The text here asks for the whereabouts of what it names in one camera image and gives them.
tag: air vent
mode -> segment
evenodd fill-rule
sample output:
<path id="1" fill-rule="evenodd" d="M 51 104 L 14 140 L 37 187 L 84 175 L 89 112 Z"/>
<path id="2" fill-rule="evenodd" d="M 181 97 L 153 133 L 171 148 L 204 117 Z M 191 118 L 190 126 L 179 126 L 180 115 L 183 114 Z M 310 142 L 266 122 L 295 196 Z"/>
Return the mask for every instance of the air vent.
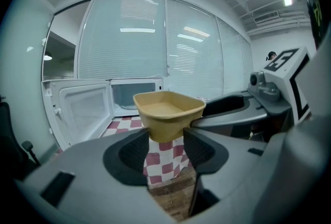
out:
<path id="1" fill-rule="evenodd" d="M 279 18 L 278 11 L 272 11 L 272 12 L 268 12 L 264 15 L 257 16 L 254 18 L 254 21 L 256 24 L 259 24 L 259 23 L 263 23 L 265 21 L 269 21 L 269 20 L 272 20 L 275 18 Z"/>

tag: open microwave door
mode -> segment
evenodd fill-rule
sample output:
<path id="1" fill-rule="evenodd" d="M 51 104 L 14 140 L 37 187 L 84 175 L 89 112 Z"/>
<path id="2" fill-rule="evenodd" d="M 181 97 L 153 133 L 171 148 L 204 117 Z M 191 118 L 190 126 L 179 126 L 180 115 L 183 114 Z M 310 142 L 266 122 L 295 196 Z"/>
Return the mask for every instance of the open microwave door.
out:
<path id="1" fill-rule="evenodd" d="M 53 134 L 62 150 L 102 135 L 114 118 L 110 82 L 42 82 L 43 100 Z"/>

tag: black chair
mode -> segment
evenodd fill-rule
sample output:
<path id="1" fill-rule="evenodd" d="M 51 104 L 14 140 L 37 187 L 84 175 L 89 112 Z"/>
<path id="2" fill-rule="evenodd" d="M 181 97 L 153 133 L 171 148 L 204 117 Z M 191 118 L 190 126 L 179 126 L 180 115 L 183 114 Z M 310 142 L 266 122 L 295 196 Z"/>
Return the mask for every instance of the black chair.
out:
<path id="1" fill-rule="evenodd" d="M 8 173 L 18 180 L 23 180 L 29 173 L 40 166 L 32 151 L 30 141 L 22 143 L 23 148 L 30 153 L 35 162 L 29 159 L 28 154 L 18 144 L 11 126 L 9 105 L 0 100 L 0 150 Z"/>

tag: tan plastic bowl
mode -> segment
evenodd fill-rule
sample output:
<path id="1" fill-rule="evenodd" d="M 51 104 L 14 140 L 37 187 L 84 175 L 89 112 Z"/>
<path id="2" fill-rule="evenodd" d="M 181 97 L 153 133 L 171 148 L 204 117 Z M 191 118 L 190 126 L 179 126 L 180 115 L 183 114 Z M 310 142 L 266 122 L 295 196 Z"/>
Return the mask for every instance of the tan plastic bowl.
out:
<path id="1" fill-rule="evenodd" d="M 174 92 L 136 94 L 133 101 L 151 139 L 160 143 L 180 138 L 206 107 L 203 101 Z"/>

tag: person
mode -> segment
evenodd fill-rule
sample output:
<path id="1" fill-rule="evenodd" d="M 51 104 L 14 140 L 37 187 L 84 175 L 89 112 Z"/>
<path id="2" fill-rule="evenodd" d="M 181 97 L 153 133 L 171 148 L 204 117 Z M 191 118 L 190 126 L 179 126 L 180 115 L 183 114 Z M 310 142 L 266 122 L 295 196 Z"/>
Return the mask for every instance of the person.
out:
<path id="1" fill-rule="evenodd" d="M 271 61 L 276 57 L 276 53 L 274 51 L 269 52 L 268 57 L 266 58 L 266 61 Z"/>

